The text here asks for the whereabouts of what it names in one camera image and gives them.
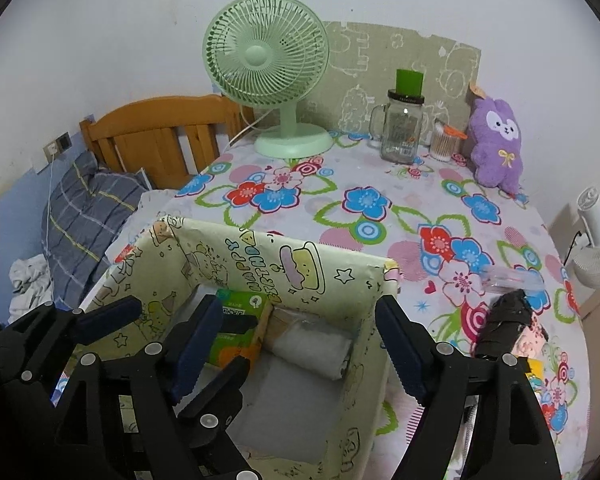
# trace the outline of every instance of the cotton swab container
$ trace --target cotton swab container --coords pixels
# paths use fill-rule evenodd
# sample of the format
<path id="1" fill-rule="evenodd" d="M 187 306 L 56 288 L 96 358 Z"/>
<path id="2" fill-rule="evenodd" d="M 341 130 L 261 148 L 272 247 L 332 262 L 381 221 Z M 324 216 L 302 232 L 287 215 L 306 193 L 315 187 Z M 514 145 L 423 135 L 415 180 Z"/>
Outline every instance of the cotton swab container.
<path id="1" fill-rule="evenodd" d="M 458 150 L 460 139 L 466 139 L 466 135 L 436 119 L 431 136 L 429 155 L 442 162 L 451 160 L 451 155 Z"/>

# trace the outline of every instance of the fan base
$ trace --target fan base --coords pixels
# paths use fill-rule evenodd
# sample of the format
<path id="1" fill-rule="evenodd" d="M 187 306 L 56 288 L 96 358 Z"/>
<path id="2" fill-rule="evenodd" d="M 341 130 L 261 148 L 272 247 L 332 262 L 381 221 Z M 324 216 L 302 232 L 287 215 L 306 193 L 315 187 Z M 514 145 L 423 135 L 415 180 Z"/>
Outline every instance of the fan base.
<path id="1" fill-rule="evenodd" d="M 324 153 L 333 146 L 328 131 L 315 124 L 298 123 L 296 133 L 282 137 L 280 127 L 262 132 L 255 142 L 256 151 L 272 158 L 305 158 Z"/>

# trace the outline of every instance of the purple plush toy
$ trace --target purple plush toy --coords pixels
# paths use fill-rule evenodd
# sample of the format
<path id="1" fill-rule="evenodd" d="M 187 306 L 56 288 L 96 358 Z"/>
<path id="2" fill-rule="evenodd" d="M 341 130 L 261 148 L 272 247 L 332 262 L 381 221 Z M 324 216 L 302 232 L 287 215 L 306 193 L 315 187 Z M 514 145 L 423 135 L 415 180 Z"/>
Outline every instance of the purple plush toy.
<path id="1" fill-rule="evenodd" d="M 486 187 L 499 186 L 509 194 L 517 194 L 522 175 L 522 139 L 509 104 L 502 99 L 477 97 L 468 132 L 475 141 L 471 160 L 477 168 L 478 183 Z"/>

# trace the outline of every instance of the floral tablecloth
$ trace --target floral tablecloth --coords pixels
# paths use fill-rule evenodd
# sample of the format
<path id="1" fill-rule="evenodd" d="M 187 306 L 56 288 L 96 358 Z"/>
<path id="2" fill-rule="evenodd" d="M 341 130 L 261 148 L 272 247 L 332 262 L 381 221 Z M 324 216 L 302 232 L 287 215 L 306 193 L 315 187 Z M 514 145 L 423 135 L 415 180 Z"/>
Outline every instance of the floral tablecloth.
<path id="1" fill-rule="evenodd" d="M 542 349 L 544 378 L 534 388 L 563 478 L 576 479 L 587 441 L 587 349 L 570 280 L 536 209 L 522 192 L 479 186 L 461 155 L 444 163 L 423 148 L 412 166 L 400 166 L 380 159 L 368 134 L 331 135 L 333 148 L 303 160 L 265 158 L 242 142 L 167 210 L 389 256 L 400 266 L 398 301 L 409 318 L 463 352 L 497 297 L 482 290 L 480 267 L 540 274 L 546 289 L 529 301 L 550 338 Z M 341 279 L 349 279 L 343 271 Z M 366 478 L 391 478 L 417 422 L 414 407 L 390 381 Z"/>

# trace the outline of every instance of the plaid blanket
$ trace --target plaid blanket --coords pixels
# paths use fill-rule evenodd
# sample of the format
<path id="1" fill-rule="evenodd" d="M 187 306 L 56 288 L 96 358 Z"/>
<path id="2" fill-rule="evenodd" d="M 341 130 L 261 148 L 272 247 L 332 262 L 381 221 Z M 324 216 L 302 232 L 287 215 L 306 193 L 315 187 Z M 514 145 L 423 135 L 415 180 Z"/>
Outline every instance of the plaid blanket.
<path id="1" fill-rule="evenodd" d="M 99 170 L 91 152 L 75 160 L 51 195 L 50 214 L 45 208 L 42 217 L 56 306 L 77 308 L 104 274 L 104 251 L 145 191 L 132 174 Z"/>

